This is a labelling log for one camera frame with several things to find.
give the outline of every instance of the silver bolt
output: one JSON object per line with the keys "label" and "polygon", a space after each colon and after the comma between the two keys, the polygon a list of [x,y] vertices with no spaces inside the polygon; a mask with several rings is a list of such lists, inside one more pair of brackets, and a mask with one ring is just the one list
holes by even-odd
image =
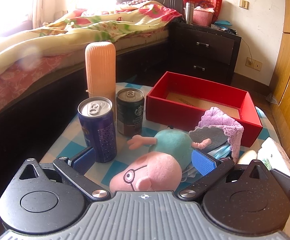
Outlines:
{"label": "silver bolt", "polygon": [[96,198],[102,198],[107,196],[107,191],[103,189],[94,190],[92,196]]}
{"label": "silver bolt", "polygon": [[196,192],[191,189],[185,189],[180,192],[180,195],[185,198],[195,197]]}

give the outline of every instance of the plush toy eye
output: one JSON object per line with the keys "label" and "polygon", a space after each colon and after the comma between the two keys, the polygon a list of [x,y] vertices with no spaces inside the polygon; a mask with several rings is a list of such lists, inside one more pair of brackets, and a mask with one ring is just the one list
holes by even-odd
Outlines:
{"label": "plush toy eye", "polygon": [[126,183],[131,183],[134,180],[135,172],[134,170],[128,170],[124,175],[124,181]]}

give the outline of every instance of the gray ribbed plate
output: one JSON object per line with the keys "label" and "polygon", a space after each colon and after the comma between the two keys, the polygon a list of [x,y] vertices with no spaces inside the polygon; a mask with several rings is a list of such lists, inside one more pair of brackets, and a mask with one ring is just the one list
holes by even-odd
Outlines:
{"label": "gray ribbed plate", "polygon": [[268,236],[232,235],[207,220],[194,202],[176,199],[172,192],[118,192],[114,198],[95,202],[84,217],[63,231],[45,236],[25,236],[7,231],[3,240],[283,240]]}

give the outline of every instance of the purple cloth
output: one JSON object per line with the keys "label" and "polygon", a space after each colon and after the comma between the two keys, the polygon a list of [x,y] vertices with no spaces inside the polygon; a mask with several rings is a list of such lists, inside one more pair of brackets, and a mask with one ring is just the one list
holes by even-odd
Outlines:
{"label": "purple cloth", "polygon": [[202,127],[217,127],[224,131],[224,134],[228,137],[227,141],[230,144],[232,158],[237,163],[239,159],[240,140],[244,127],[217,107],[211,107],[210,110],[206,110],[195,129]]}

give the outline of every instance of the nightstand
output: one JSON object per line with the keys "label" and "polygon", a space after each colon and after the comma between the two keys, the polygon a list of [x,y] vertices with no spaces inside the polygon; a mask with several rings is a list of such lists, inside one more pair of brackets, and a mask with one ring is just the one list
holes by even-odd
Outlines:
{"label": "nightstand", "polygon": [[230,85],[240,41],[209,27],[170,23],[168,71]]}

